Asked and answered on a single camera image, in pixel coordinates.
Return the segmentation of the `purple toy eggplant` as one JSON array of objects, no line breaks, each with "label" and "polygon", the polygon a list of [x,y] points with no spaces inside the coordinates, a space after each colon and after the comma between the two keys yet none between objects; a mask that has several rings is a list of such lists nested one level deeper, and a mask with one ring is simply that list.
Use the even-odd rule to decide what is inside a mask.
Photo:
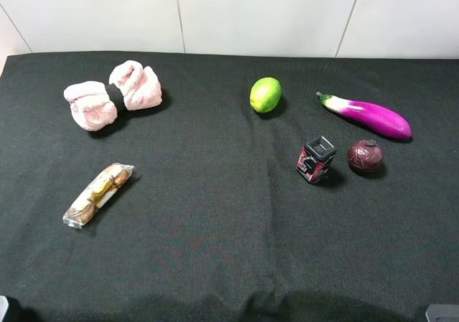
[{"label": "purple toy eggplant", "polygon": [[409,123],[393,110],[373,103],[347,100],[320,92],[317,92],[316,96],[324,108],[360,123],[381,136],[403,140],[412,137]]}]

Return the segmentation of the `green lime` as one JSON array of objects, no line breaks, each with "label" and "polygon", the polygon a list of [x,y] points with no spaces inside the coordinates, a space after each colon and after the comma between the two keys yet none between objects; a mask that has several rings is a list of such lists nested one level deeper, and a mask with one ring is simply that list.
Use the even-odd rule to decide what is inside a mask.
[{"label": "green lime", "polygon": [[269,113],[281,98],[280,82],[273,77],[259,79],[250,91],[250,105],[257,113]]}]

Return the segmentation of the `black table cloth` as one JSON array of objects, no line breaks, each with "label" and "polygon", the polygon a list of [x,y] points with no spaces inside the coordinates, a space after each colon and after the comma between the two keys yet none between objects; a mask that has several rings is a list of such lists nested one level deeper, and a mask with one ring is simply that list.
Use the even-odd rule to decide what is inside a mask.
[{"label": "black table cloth", "polygon": [[[162,103],[99,131],[64,90],[151,67]],[[280,82],[269,113],[250,105]],[[316,93],[400,114],[392,139]],[[302,147],[336,148],[325,176]],[[375,140],[382,167],[352,170]],[[114,163],[129,180],[82,228],[62,217]],[[458,302],[458,62],[68,52],[1,75],[1,293],[25,321],[411,321]]]}]

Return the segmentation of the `black red tin box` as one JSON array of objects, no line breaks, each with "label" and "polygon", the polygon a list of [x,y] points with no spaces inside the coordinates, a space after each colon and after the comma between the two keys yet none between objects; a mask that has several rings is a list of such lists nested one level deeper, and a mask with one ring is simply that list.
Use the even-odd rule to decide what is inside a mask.
[{"label": "black red tin box", "polygon": [[308,183],[316,184],[327,173],[335,155],[335,146],[320,136],[304,144],[296,170]]}]

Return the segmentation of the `dark red passion fruit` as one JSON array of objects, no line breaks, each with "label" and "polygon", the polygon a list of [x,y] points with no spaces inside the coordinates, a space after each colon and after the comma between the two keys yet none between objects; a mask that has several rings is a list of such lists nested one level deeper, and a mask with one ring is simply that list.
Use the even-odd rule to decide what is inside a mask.
[{"label": "dark red passion fruit", "polygon": [[349,147],[346,159],[352,170],[367,174],[382,167],[383,153],[375,140],[360,140]]}]

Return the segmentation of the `wrapped snack bar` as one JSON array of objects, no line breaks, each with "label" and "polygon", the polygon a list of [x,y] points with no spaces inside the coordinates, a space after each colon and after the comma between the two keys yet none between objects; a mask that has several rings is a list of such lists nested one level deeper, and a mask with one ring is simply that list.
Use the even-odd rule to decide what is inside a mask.
[{"label": "wrapped snack bar", "polygon": [[63,223],[82,229],[130,179],[134,168],[132,165],[114,163],[103,169],[64,213]]}]

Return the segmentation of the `pink rolled towel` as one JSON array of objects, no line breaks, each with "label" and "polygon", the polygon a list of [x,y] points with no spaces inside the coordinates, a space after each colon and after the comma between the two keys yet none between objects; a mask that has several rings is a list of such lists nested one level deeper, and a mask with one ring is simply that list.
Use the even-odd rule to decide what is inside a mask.
[{"label": "pink rolled towel", "polygon": [[162,90],[151,67],[128,60],[113,69],[107,85],[96,81],[70,85],[64,98],[76,124],[86,131],[99,131],[124,111],[160,105]]}]

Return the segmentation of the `grey device bottom right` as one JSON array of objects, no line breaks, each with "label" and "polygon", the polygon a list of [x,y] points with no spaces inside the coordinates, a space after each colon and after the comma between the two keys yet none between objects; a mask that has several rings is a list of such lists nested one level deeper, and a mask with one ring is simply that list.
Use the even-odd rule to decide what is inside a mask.
[{"label": "grey device bottom right", "polygon": [[459,305],[431,304],[425,317],[428,322],[459,322]]}]

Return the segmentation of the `grey device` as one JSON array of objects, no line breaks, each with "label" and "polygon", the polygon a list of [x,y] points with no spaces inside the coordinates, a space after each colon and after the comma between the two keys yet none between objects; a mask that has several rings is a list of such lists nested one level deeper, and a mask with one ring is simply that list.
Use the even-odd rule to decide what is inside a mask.
[{"label": "grey device", "polygon": [[425,317],[428,322],[459,322],[459,305],[431,304]]},{"label": "grey device", "polygon": [[21,309],[19,301],[15,298],[0,296],[0,322],[17,322]]}]

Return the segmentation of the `grey device bottom left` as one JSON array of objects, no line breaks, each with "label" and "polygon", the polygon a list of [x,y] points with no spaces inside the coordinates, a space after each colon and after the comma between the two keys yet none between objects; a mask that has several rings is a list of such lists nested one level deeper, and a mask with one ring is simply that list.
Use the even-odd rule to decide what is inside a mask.
[{"label": "grey device bottom left", "polygon": [[19,301],[15,298],[0,296],[0,322],[17,322],[21,309]]}]

